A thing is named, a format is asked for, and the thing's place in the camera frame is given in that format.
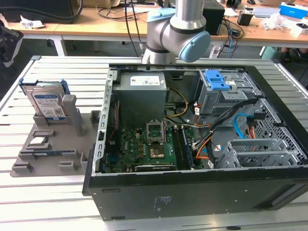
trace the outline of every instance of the wooden desk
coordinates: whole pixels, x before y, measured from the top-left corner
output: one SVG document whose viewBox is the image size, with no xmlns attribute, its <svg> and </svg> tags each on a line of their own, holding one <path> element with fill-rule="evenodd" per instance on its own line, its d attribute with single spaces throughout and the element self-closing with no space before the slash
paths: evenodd
<svg viewBox="0 0 308 231">
<path fill-rule="evenodd" d="M 248 7 L 268 7 L 257 4 L 250 5 L 246 3 L 246 0 L 243 0 L 238 9 L 240 10 L 245 5 L 248 5 Z M 227 19 L 237 24 L 238 17 L 228 17 Z M 244 30 L 244 36 L 239 40 L 239 45 L 308 48 L 307 35 L 300 35 L 296 38 L 287 28 L 283 28 L 283 31 L 279 29 L 265 30 L 262 25 L 260 25 L 261 21 L 261 18 L 253 17 L 249 26 L 240 26 Z M 220 33 L 222 36 L 226 36 L 228 34 L 225 26 L 221 27 Z"/>
<path fill-rule="evenodd" d="M 121 17 L 124 16 L 124 12 L 117 14 L 110 14 L 109 17 Z M 147 36 L 147 14 L 138 15 L 138 28 L 140 37 L 143 41 L 146 41 Z M 138 41 L 138 33 L 135 25 L 135 21 L 129 21 L 130 34 L 134 41 Z M 85 8 L 82 11 L 82 15 L 77 19 L 73 25 L 60 24 L 56 30 L 56 35 L 62 35 L 63 38 L 73 39 L 76 36 L 82 38 L 84 36 L 100 36 L 103 38 L 96 38 L 97 40 L 108 40 L 108 41 L 129 41 L 126 22 L 116 22 L 103 17 L 100 17 L 96 12 L 95 8 Z M 225 36 L 212 36 L 213 40 L 224 40 Z"/>
<path fill-rule="evenodd" d="M 110 17 L 124 16 L 124 12 L 110 14 Z M 138 27 L 142 41 L 146 41 L 147 35 L 147 14 L 139 15 Z M 237 24 L 237 17 L 228 18 L 231 22 Z M 241 26 L 245 35 L 239 41 L 242 46 L 275 46 L 275 47 L 297 47 L 308 48 L 308 36 L 300 35 L 293 37 L 289 30 L 268 30 L 265 31 L 259 23 L 262 19 L 252 18 L 250 26 Z M 138 41 L 137 29 L 134 21 L 129 21 L 130 33 L 134 41 Z M 98 50 L 97 41 L 130 41 L 127 33 L 126 23 L 116 22 L 102 18 L 98 15 L 95 8 L 84 8 L 80 17 L 71 25 L 64 24 L 46 24 L 42 29 L 28 30 L 23 28 L 19 23 L 8 23 L 8 28 L 20 30 L 24 33 L 26 39 L 52 39 L 55 43 L 58 55 L 66 55 L 64 40 L 93 40 L 94 50 Z M 218 36 L 211 36 L 214 45 L 211 57 L 215 53 L 215 49 L 222 46 L 228 38 L 228 32 L 225 26 L 221 27 Z"/>
</svg>

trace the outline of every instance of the black cable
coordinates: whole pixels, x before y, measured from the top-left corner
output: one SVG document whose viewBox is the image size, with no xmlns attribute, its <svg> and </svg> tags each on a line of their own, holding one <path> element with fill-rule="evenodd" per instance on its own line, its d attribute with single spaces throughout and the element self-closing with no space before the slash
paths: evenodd
<svg viewBox="0 0 308 231">
<path fill-rule="evenodd" d="M 133 13 L 134 13 L 135 24 L 136 24 L 136 29 L 137 29 L 137 33 L 138 33 L 138 39 L 139 39 L 139 42 L 141 42 L 140 33 L 139 33 L 139 28 L 138 28 L 138 23 L 137 23 L 137 18 L 136 18 L 136 14 L 135 14 L 135 8 L 134 8 L 134 4 L 133 4 L 133 0 L 130 0 L 130 2 L 131 2 L 131 7 L 132 7 Z"/>
<path fill-rule="evenodd" d="M 240 28 L 240 30 L 241 30 L 242 32 L 239 34 L 239 36 L 235 36 L 233 33 L 230 33 L 230 30 L 231 30 L 230 23 L 231 23 L 231 24 L 234 24 L 234 25 L 236 25 L 238 28 Z M 219 51 L 218 57 L 220 56 L 221 53 L 229 53 L 229 52 L 224 52 L 223 50 L 224 50 L 224 48 L 226 47 L 226 44 L 228 43 L 230 37 L 232 37 L 233 39 L 235 39 L 235 44 L 236 44 L 236 45 L 234 46 L 233 50 L 231 51 L 231 58 L 232 58 L 233 55 L 234 55 L 234 52 L 235 52 L 236 49 L 238 48 L 238 45 L 237 45 L 237 44 L 238 44 L 239 39 L 241 39 L 241 38 L 244 36 L 244 30 L 243 30 L 239 25 L 237 25 L 237 24 L 235 24 L 235 23 L 233 23 L 233 22 L 231 22 L 231 21 L 229 21 L 228 19 L 225 19 L 225 18 L 223 19 L 223 22 L 222 22 L 221 24 L 224 25 L 224 26 L 227 28 L 227 31 L 228 31 L 228 38 L 227 38 L 227 40 L 225 41 L 225 43 L 223 44 L 222 49 Z"/>
<path fill-rule="evenodd" d="M 222 113 L 220 116 L 218 116 L 215 121 L 212 123 L 212 125 L 209 128 L 209 133 L 201 138 L 199 141 L 196 142 L 195 146 L 199 146 L 200 144 L 204 143 L 210 136 L 213 135 L 215 130 L 220 126 L 224 121 L 227 119 L 231 118 L 239 108 L 249 105 L 249 104 L 255 104 L 259 99 L 250 99 L 250 100 L 245 100 L 241 101 L 237 104 L 235 104 L 233 107 Z"/>
<path fill-rule="evenodd" d="M 101 13 L 103 10 L 108 10 L 108 14 L 107 15 L 103 15 Z M 102 18 L 109 19 L 109 20 L 112 20 L 112 21 L 125 21 L 125 19 L 126 19 L 125 16 L 121 16 L 121 17 L 108 17 L 108 15 L 110 13 L 118 13 L 118 12 L 111 12 L 108 8 L 102 8 L 102 9 L 97 11 L 98 15 L 100 17 L 102 17 Z M 141 14 L 145 14 L 145 13 L 147 13 L 147 12 L 140 12 L 140 13 L 137 13 L 136 15 L 141 15 Z M 130 20 L 130 21 L 134 20 L 134 18 L 131 18 L 132 16 L 133 16 L 132 14 L 128 15 L 128 20 Z"/>
<path fill-rule="evenodd" d="M 46 13 L 43 11 L 38 11 L 38 10 L 26 8 L 26 7 L 17 7 L 17 6 L 0 7 L 0 13 L 7 12 L 7 11 L 32 13 L 36 15 L 45 16 L 46 18 L 49 18 L 52 20 L 58 20 L 59 22 L 61 21 L 61 22 L 67 23 L 77 18 L 81 14 L 82 9 L 83 9 L 83 0 L 80 0 L 80 6 L 79 6 L 78 11 L 76 12 L 76 14 L 69 16 L 69 17 L 61 17 L 61 16 L 57 16 L 54 14 Z"/>
<path fill-rule="evenodd" d="M 302 77 L 304 77 L 304 74 L 306 73 L 307 70 L 308 70 L 308 66 L 306 67 L 306 69 L 304 70 L 304 72 L 302 73 L 302 75 L 299 77 L 298 82 L 300 82 L 300 80 L 302 79 Z"/>
<path fill-rule="evenodd" d="M 127 28 L 128 36 L 129 36 L 129 39 L 130 39 L 130 41 L 131 41 L 131 44 L 133 45 L 134 51 L 135 51 L 135 53 L 136 53 L 136 56 L 139 57 L 139 56 L 138 56 L 138 53 L 137 53 L 137 50 L 136 50 L 136 48 L 135 48 L 133 39 L 131 38 L 130 31 L 129 31 L 128 19 L 127 19 L 127 0 L 124 0 L 124 3 L 125 3 L 125 22 L 126 22 L 126 28 Z"/>
</svg>

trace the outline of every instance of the white sticker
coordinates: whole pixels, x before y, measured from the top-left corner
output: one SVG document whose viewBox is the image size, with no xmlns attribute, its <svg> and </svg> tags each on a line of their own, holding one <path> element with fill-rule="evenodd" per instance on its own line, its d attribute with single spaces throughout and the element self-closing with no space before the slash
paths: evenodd
<svg viewBox="0 0 308 231">
<path fill-rule="evenodd" d="M 44 155 L 44 156 L 47 156 L 48 154 L 47 153 L 35 153 L 34 155 Z"/>
<path fill-rule="evenodd" d="M 214 151 L 221 151 L 220 145 L 216 145 Z"/>
<path fill-rule="evenodd" d="M 35 95 L 34 100 L 46 118 L 59 120 L 65 117 L 62 107 L 58 105 L 59 99 L 56 95 Z"/>
<path fill-rule="evenodd" d="M 210 169 L 214 168 L 214 164 L 212 163 L 212 161 L 208 160 L 207 165 L 209 166 Z"/>
<path fill-rule="evenodd" d="M 226 84 L 228 84 L 228 85 L 236 85 L 234 81 L 226 81 Z"/>
<path fill-rule="evenodd" d="M 159 86 L 159 76 L 132 76 L 131 86 Z"/>
<path fill-rule="evenodd" d="M 196 107 L 196 108 L 194 109 L 194 113 L 195 113 L 197 116 L 199 116 L 199 115 L 200 115 L 200 109 L 199 109 L 198 107 Z"/>
</svg>

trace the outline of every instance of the aluminum extrusion table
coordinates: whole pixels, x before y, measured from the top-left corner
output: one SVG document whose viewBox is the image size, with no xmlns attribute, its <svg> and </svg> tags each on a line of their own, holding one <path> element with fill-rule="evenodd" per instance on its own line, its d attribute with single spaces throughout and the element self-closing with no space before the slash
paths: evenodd
<svg viewBox="0 0 308 231">
<path fill-rule="evenodd" d="M 64 78 L 77 96 L 81 113 L 99 110 L 111 63 L 139 63 L 137 58 L 34 57 L 19 78 Z M 269 60 L 202 59 L 197 64 L 254 65 L 308 129 L 308 92 L 282 65 Z M 18 79 L 0 102 L 0 230 L 175 231 L 308 230 L 308 193 L 278 211 L 103 222 L 91 197 L 81 194 L 83 176 L 12 178 L 10 170 L 34 123 Z"/>
</svg>

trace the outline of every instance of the blue hard drive label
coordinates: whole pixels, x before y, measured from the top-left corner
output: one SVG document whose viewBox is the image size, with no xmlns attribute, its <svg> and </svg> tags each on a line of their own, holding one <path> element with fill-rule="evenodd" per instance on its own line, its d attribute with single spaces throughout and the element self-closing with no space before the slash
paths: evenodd
<svg viewBox="0 0 308 231">
<path fill-rule="evenodd" d="M 61 99 L 59 100 L 56 95 L 34 95 L 34 100 L 48 120 L 65 119 Z"/>
</svg>

